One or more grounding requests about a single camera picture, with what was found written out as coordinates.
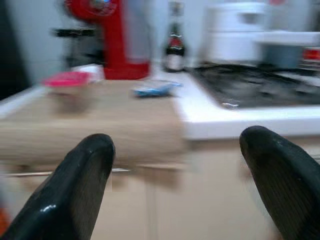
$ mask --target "pink container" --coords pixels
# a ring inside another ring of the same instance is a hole
[[[43,84],[50,88],[59,113],[81,113],[89,106],[89,72],[63,72],[47,78]]]

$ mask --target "wooden cutting board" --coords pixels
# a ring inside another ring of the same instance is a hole
[[[114,141],[116,166],[179,163],[186,148],[172,99],[134,98],[138,83],[91,85],[91,107],[79,115],[58,115],[49,95],[37,98],[1,121],[0,160],[57,164],[86,136],[105,133]]]

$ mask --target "wine bottle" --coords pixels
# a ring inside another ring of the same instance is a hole
[[[170,73],[180,72],[185,68],[186,47],[182,37],[181,23],[183,5],[180,2],[170,3],[170,32],[165,46],[163,67]]]

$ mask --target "red coffee machine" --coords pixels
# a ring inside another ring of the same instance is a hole
[[[75,17],[101,25],[106,79],[136,80],[149,74],[144,0],[65,0],[65,4]]]

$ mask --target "gas stove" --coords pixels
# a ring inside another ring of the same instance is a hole
[[[187,71],[228,109],[320,105],[320,78],[315,71],[232,64]]]

